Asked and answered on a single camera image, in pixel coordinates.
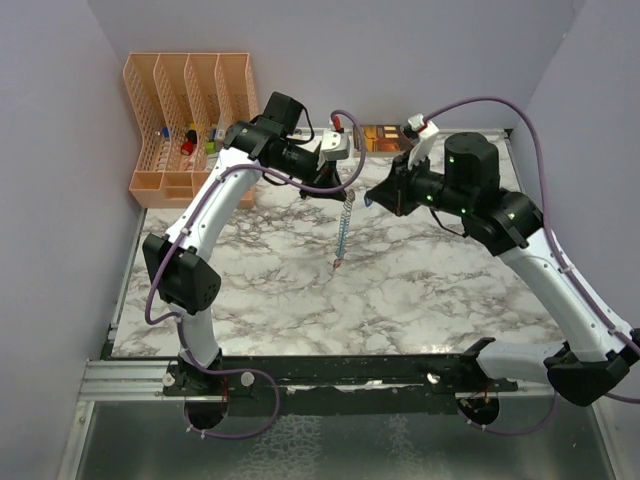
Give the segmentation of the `metal keyring holder blue handle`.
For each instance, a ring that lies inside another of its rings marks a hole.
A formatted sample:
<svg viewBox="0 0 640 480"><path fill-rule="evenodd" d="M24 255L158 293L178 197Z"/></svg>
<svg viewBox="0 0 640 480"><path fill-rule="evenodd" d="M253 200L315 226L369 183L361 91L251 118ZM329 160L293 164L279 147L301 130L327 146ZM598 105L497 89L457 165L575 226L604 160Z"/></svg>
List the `metal keyring holder blue handle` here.
<svg viewBox="0 0 640 480"><path fill-rule="evenodd" d="M335 252L335 259L344 258L345 247L346 247L346 237L350 228L350 221L352 215L353 204L355 202L355 191L350 189L346 192L346 200L343 203L342 212L340 215L340 223L338 230L338 245Z"/></svg>

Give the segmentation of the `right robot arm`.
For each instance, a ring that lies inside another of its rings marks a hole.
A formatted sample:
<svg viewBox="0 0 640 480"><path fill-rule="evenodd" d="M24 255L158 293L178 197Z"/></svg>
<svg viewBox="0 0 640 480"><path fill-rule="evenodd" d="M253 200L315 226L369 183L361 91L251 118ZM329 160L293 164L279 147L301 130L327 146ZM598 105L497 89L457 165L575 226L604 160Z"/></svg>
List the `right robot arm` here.
<svg viewBox="0 0 640 480"><path fill-rule="evenodd" d="M483 340L459 367L461 383L481 391L494 379L547 384L564 399L588 406L608 394L639 359L639 332L619 316L599 319L605 303L579 272L561 261L543 228L543 214L519 191L500 185L499 151L485 136L462 132L444 142L444 170L428 159L413 165L403 153L365 200L398 217L424 206L460 218L464 234L511 268L565 336L549 344Z"/></svg>

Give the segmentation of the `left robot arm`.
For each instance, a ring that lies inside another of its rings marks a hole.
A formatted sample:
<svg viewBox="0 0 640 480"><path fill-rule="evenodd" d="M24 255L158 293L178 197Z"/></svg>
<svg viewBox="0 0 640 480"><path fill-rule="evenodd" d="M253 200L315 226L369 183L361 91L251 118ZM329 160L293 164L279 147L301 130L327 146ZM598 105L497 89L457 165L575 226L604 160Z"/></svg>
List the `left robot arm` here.
<svg viewBox="0 0 640 480"><path fill-rule="evenodd" d="M311 134L317 145L294 135L307 108L285 94L272 93L264 111L249 121L229 126L219 158L204 186L178 220L163 234L150 234L143 254L151 288L145 321L154 326L172 319L177 326L179 357L189 364L186 382L206 395L220 385L214 364L221 355L211 305L221 287L220 275L210 266L218 238L242 197L264 176L298 188L308 197L345 198L345 183L336 163L348 158L349 142L335 110L330 127Z"/></svg>

